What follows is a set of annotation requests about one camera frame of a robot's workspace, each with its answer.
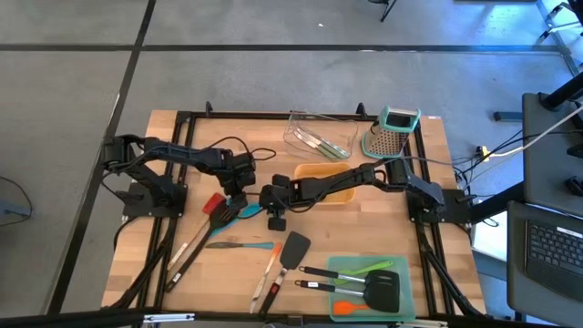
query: gray floor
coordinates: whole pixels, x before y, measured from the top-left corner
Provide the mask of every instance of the gray floor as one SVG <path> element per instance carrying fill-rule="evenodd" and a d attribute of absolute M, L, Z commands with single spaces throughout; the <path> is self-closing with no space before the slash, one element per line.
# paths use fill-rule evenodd
<path fill-rule="evenodd" d="M 0 43 L 133 43 L 146 3 L 5 0 Z M 534 45 L 544 29 L 533 4 L 402 0 L 384 24 L 381 13 L 364 0 L 159 0 L 146 43 Z M 0 174 L 36 206 L 32 220 L 0 228 L 2 317 L 42 311 L 127 62 L 123 52 L 0 52 Z M 524 92 L 570 78 L 560 56 L 541 53 L 142 53 L 118 131 L 143 134 L 150 110 L 202 110 L 207 100 L 219 111 L 322 113 L 362 101 L 371 113 L 390 104 L 444 117 L 452 154 L 465 156 L 520 129 L 495 123 L 494 111 L 519 110 Z M 516 157 L 473 190 L 497 192 L 521 174 Z M 65 311 L 98 308 L 120 209 L 100 191 Z M 488 311 L 506 313 L 490 299 Z"/>

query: wooden tabletop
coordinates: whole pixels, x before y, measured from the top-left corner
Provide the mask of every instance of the wooden tabletop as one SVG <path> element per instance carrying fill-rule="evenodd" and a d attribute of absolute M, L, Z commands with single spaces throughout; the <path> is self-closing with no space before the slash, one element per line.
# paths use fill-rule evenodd
<path fill-rule="evenodd" d="M 152 111 L 147 136 L 170 140 L 176 113 L 169 110 Z M 422 117 L 420 124 L 425 155 L 429 159 L 451 161 L 442 120 L 438 117 Z M 257 182 L 254 186 L 246 188 L 246 191 L 259 192 L 261 186 L 271 183 L 273 174 L 293 177 L 293 171 L 298 164 L 310 162 L 294 157 L 286 151 L 285 143 L 282 141 L 286 125 L 286 120 L 199 118 L 194 128 L 193 147 L 200 149 L 220 138 L 236 136 L 245 140 L 250 149 L 259 147 L 275 149 L 278 154 L 274 159 L 257 163 Z M 362 154 L 357 144 L 363 132 L 371 126 L 371 122 L 359 122 L 358 125 L 359 132 L 353 147 L 353 155 L 347 160 L 352 167 L 373 161 Z M 411 141 L 412 154 L 416 156 L 414 140 Z M 217 147 L 232 149 L 235 153 L 243 151 L 242 145 L 234 140 L 227 140 Z M 159 161 L 150 162 L 148 165 L 159 174 L 163 173 L 165 167 L 165 163 Z M 456 188 L 451 167 L 434 163 L 428 165 L 432 181 L 445 189 Z M 414 163 L 414 170 L 417 174 L 421 171 L 417 161 Z M 189 194 L 185 215 L 179 219 L 173 254 L 203 227 L 204 230 L 207 229 L 205 226 L 207 218 L 201 212 L 202 206 L 214 192 L 222 193 L 215 177 L 201 174 L 194 168 L 188 169 L 186 181 L 189 184 Z M 257 201 L 257 196 L 249 196 L 249 200 Z M 286 231 L 270 231 L 267 229 L 267 215 L 262 213 L 253 219 L 237 222 L 210 241 L 285 242 L 289 231 L 298 231 L 312 240 L 312 246 L 302 265 L 316 268 L 325 268 L 331 256 L 406 256 L 410 266 L 417 315 L 428 314 L 415 229 L 409 221 L 403 192 L 385 193 L 371 186 L 359 187 L 356 189 L 354 200 L 349 204 L 315 206 L 302 214 L 287 211 L 286 219 Z M 121 232 L 111 264 L 103 305 L 115 302 L 142 269 L 152 222 L 152 218 L 140 218 Z M 441 224 L 440 229 L 449 274 L 469 301 L 484 313 L 486 309 L 467 235 L 451 224 Z M 166 294 L 163 308 L 174 311 L 247 313 L 251 296 L 270 255 L 270 251 L 258 249 L 205 249 L 177 287 Z M 178 265 L 170 271 L 169 276 L 177 268 Z M 280 269 L 281 265 L 276 261 L 271 268 L 256 312 Z M 437 309 L 444 312 L 439 279 L 435 273 L 433 276 Z M 152 303 L 157 277 L 157 273 L 152 275 L 148 304 Z M 311 291 L 293 285 L 296 279 L 305 278 L 303 272 L 297 270 L 288 272 L 270 313 L 327 315 L 329 304 L 326 292 Z"/>

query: black chair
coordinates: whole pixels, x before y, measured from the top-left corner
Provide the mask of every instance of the black chair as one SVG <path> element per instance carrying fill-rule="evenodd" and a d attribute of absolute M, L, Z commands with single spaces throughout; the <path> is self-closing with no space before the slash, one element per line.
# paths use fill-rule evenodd
<path fill-rule="evenodd" d="M 542 39 L 542 40 L 546 39 L 553 32 L 562 31 L 562 30 L 566 30 L 566 29 L 570 29 L 570 28 L 581 27 L 581 24 L 583 23 L 583 1 L 582 0 L 568 0 L 568 3 L 564 2 L 564 3 L 557 5 L 550 13 L 548 13 L 547 21 L 551 20 L 553 18 L 553 16 L 555 16 L 563 8 L 566 8 L 567 10 L 572 11 L 577 16 L 578 21 L 567 23 L 567 24 L 562 24 L 559 26 L 550 27 L 547 31 L 543 32 L 543 34 L 540 35 L 540 39 Z"/>
<path fill-rule="evenodd" d="M 381 17 L 381 23 L 382 23 L 382 22 L 384 22 L 384 19 L 391 12 L 391 9 L 393 9 L 393 6 L 397 2 L 397 0 L 393 0 L 392 3 L 391 3 L 391 0 L 368 0 L 368 2 L 373 3 L 373 4 L 384 5 L 384 13 L 383 13 L 383 17 Z"/>

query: cheese grater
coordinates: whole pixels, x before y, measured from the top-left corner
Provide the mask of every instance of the cheese grater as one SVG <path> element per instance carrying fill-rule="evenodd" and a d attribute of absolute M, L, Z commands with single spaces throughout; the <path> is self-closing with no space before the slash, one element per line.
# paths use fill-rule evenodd
<path fill-rule="evenodd" d="M 364 154 L 375 159 L 399 157 L 420 116 L 419 109 L 383 108 L 371 129 L 363 135 Z"/>

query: white cable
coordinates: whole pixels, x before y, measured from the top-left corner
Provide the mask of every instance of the white cable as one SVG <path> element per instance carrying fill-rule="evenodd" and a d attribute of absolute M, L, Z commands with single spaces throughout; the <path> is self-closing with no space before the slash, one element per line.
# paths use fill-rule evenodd
<path fill-rule="evenodd" d="M 555 128 L 557 128 L 559 125 L 565 123 L 568 119 L 572 118 L 573 116 L 575 116 L 578 112 L 580 112 L 581 110 L 583 110 L 583 106 L 581 106 L 580 108 L 575 109 L 575 111 L 573 111 L 571 114 L 565 116 L 563 119 L 559 120 L 559 122 L 555 123 L 552 127 L 548 128 L 545 132 L 541 133 L 538 137 L 536 137 L 534 140 L 528 142 L 525 146 L 523 147 L 519 147 L 517 149 L 512 149 L 510 151 L 508 151 L 507 155 L 510 154 L 514 154 L 512 156 L 510 156 L 509 158 L 506 158 L 504 160 L 501 160 L 500 162 L 498 162 L 496 165 L 493 165 L 485 170 L 483 170 L 482 172 L 480 172 L 478 175 L 476 175 L 473 179 L 471 179 L 467 185 L 469 186 L 474 180 L 478 179 L 481 175 L 483 175 L 484 173 L 488 172 L 489 170 L 497 167 L 498 165 L 508 161 L 509 159 L 512 159 L 515 155 L 518 155 L 520 152 L 524 151 L 525 149 L 527 149 L 528 147 L 532 146 L 535 144 L 535 142 L 539 141 L 541 138 L 543 138 L 546 134 L 548 134 L 548 132 L 554 130 Z"/>

